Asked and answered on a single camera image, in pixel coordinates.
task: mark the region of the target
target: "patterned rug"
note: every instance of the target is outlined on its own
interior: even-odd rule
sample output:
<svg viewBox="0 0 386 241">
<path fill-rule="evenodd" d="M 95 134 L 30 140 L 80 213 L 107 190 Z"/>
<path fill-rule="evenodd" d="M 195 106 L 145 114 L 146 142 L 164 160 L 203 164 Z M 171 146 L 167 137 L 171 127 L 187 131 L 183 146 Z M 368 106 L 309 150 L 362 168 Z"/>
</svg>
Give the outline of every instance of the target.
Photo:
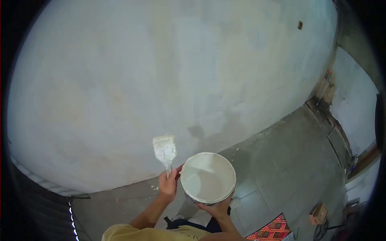
<svg viewBox="0 0 386 241">
<path fill-rule="evenodd" d="M 265 227 L 246 237 L 249 240 L 280 241 L 290 233 L 284 214 L 281 213 Z"/>
</svg>

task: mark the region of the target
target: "paint bucket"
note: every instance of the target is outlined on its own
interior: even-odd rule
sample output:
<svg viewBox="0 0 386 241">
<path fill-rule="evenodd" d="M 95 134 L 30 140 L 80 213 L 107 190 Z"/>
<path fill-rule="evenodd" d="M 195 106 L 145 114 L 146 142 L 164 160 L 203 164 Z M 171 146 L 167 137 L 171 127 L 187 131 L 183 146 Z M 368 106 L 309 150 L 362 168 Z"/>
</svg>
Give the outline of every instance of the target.
<svg viewBox="0 0 386 241">
<path fill-rule="evenodd" d="M 210 206 L 230 196 L 235 189 L 236 172 L 225 157 L 202 152 L 185 162 L 181 183 L 189 203 Z"/>
</svg>

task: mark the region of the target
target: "sneaker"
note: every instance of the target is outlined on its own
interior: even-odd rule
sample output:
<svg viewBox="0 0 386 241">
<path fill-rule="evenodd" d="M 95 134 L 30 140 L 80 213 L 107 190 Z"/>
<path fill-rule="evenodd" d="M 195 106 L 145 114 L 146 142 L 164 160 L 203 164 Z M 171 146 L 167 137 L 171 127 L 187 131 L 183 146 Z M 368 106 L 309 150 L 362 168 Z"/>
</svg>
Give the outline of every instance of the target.
<svg viewBox="0 0 386 241">
<path fill-rule="evenodd" d="M 240 198 L 238 198 L 238 197 L 233 198 L 233 199 L 230 201 L 230 203 L 229 203 L 230 209 L 235 209 L 235 208 L 237 208 L 239 205 L 240 205 Z"/>
<path fill-rule="evenodd" d="M 177 214 L 176 216 L 174 216 L 170 221 L 174 221 L 174 220 L 177 220 L 177 219 L 185 219 L 185 217 L 183 215 L 180 215 L 180 214 Z"/>
</svg>

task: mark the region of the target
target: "yellow t-shirt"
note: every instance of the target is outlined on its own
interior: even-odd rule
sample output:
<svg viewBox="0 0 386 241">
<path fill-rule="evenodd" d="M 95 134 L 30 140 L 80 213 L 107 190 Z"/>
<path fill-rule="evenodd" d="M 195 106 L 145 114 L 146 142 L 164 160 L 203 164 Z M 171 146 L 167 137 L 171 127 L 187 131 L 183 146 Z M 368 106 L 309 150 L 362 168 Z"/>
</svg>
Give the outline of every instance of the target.
<svg viewBox="0 0 386 241">
<path fill-rule="evenodd" d="M 188 225 L 171 230 L 162 230 L 155 228 L 136 229 L 128 224 L 116 224 L 105 231 L 102 241 L 192 241 L 210 234 L 210 232 Z"/>
</svg>

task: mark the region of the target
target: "brush handle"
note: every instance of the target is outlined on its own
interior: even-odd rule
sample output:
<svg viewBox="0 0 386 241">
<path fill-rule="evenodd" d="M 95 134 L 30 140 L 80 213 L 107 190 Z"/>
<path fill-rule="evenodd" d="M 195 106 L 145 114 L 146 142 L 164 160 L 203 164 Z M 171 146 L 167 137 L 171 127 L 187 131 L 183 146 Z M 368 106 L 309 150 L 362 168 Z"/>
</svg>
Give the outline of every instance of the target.
<svg viewBox="0 0 386 241">
<path fill-rule="evenodd" d="M 166 168 L 166 178 L 169 179 L 169 174 L 171 172 L 171 166 Z"/>
</svg>

